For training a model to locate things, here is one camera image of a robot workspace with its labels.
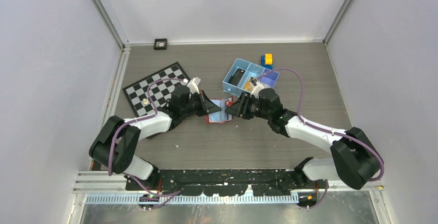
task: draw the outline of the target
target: checkered board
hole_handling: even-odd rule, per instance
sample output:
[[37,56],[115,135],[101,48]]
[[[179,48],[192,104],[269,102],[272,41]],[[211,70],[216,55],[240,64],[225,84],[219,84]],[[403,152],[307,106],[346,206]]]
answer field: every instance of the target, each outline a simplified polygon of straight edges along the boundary
[[[143,99],[147,99],[146,91],[149,84],[162,78],[186,78],[190,80],[181,65],[176,62],[125,87],[123,92],[136,117],[153,113],[151,103],[148,101],[148,104],[145,104]],[[179,85],[181,85],[180,81],[164,81],[153,85],[150,90],[151,101],[154,101],[157,107],[164,106],[167,99],[170,98],[170,93]]]

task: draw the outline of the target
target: blue storage box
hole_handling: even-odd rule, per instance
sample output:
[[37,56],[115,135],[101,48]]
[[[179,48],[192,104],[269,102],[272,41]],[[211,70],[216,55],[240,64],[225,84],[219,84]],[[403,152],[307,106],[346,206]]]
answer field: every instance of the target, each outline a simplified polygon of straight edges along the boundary
[[[245,73],[243,74],[243,76],[240,79],[237,86],[234,86],[232,84],[229,84],[228,81],[230,80],[230,78],[233,76],[233,74],[236,72],[237,69],[243,69],[243,70],[245,70]],[[268,71],[270,71],[270,69],[267,69],[267,68],[264,68],[264,67],[259,66],[257,64],[251,63],[249,61],[237,58],[236,61],[234,62],[234,64],[232,65],[230,71],[228,71],[228,74],[225,77],[224,81],[222,82],[223,90],[224,90],[224,92],[227,92],[227,93],[230,93],[230,94],[233,94],[233,95],[239,97],[242,94],[242,92],[246,91],[243,88],[244,88],[246,82],[248,82],[250,77],[257,78],[260,75],[262,75]],[[270,73],[270,74],[266,75],[265,77],[262,77],[260,79],[260,82],[262,82],[263,84],[265,84],[266,86],[268,86],[270,88],[274,88],[275,83],[277,82],[279,75],[280,74],[278,72]]]

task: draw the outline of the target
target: gray wood surface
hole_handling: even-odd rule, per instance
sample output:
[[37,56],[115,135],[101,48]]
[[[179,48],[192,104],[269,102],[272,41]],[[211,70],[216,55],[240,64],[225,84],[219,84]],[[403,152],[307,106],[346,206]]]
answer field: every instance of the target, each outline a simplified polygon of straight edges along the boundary
[[[322,43],[169,45],[165,51],[152,46],[134,46],[123,78],[125,87],[175,61],[190,77],[201,79],[199,88],[209,98],[229,96],[222,80],[236,58],[259,64],[264,53],[273,54],[274,68],[293,68],[305,85],[302,114],[324,125],[348,129],[332,65]],[[285,108],[295,111],[300,97],[298,79],[280,72],[275,86]],[[132,118],[123,92],[116,115]],[[136,155],[163,169],[293,168],[304,158],[328,154],[304,141],[275,134],[262,119],[234,119],[207,124],[190,117],[175,130],[138,142]]]

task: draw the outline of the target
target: white wall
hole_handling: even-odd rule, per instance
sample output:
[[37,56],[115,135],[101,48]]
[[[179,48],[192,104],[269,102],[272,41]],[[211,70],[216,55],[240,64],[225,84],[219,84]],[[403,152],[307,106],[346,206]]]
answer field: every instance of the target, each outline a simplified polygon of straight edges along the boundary
[[131,43],[300,41],[322,40],[343,1],[108,0],[105,7]]
[[329,43],[353,125],[385,161],[394,223],[438,218],[438,0],[355,0]]
[[91,0],[0,0],[1,223],[65,223],[119,49]]

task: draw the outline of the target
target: open book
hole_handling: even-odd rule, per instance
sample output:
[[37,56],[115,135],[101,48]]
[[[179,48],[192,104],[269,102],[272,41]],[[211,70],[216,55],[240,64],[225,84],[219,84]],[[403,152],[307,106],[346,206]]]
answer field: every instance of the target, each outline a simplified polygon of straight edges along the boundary
[[220,99],[210,99],[210,100],[215,105],[219,106],[221,108],[221,111],[206,115],[207,123],[224,123],[231,121],[233,119],[232,115],[225,113],[225,109],[227,108],[227,102],[231,103],[233,101],[232,96],[228,98],[224,98],[222,100]]

